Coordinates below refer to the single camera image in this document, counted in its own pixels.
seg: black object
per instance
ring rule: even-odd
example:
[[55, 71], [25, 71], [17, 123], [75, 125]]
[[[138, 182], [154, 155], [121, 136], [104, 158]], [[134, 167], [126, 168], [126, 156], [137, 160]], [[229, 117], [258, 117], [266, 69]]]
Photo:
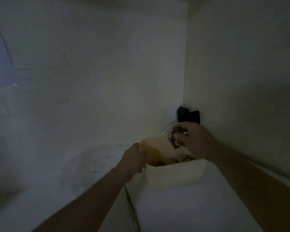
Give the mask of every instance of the black object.
[[188, 115], [189, 115], [189, 109], [184, 108], [184, 107], [179, 107], [177, 109], [177, 121], [178, 121], [178, 123], [188, 121]]
[[193, 111], [188, 114], [188, 121], [200, 124], [200, 112]]
[[199, 111], [193, 111], [189, 113], [189, 109], [185, 107], [179, 107], [177, 109], [177, 121], [184, 122], [189, 121], [193, 123], [200, 124], [200, 112]]

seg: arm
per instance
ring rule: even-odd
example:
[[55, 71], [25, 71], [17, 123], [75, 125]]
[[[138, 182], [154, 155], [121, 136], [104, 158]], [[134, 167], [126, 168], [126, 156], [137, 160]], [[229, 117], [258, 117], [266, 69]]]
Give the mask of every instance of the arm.
[[34, 231], [98, 231], [124, 184], [142, 171], [146, 156], [139, 143], [133, 144], [115, 168]]
[[220, 144], [201, 125], [182, 122], [176, 134], [189, 151], [213, 162], [264, 231], [290, 231], [290, 188]]

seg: person's right hand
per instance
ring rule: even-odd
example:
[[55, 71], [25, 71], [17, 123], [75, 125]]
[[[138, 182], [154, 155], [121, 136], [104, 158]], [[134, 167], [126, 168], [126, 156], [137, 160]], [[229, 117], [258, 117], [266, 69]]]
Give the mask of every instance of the person's right hand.
[[182, 141], [192, 154], [211, 161], [219, 142], [204, 126], [197, 123], [181, 122], [175, 127], [182, 127], [188, 131], [187, 134], [175, 133], [173, 136], [175, 139]]

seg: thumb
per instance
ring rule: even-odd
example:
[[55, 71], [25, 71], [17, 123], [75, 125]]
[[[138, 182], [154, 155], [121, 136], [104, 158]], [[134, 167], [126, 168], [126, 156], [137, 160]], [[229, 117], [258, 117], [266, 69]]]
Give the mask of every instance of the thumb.
[[185, 143], [187, 140], [187, 136], [185, 134], [175, 133], [173, 134], [173, 137], [177, 140], [182, 141], [183, 143]]

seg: beige plastic bin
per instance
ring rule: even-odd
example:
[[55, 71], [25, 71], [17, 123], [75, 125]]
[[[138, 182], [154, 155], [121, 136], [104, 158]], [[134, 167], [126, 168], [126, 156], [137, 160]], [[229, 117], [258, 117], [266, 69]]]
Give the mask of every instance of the beige plastic bin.
[[157, 136], [144, 139], [140, 150], [147, 151], [145, 175], [149, 186], [158, 190], [180, 187], [199, 181], [205, 172], [207, 160], [197, 159], [188, 162], [154, 167], [161, 157], [175, 157], [181, 154], [194, 156], [187, 148], [176, 150], [166, 136]]

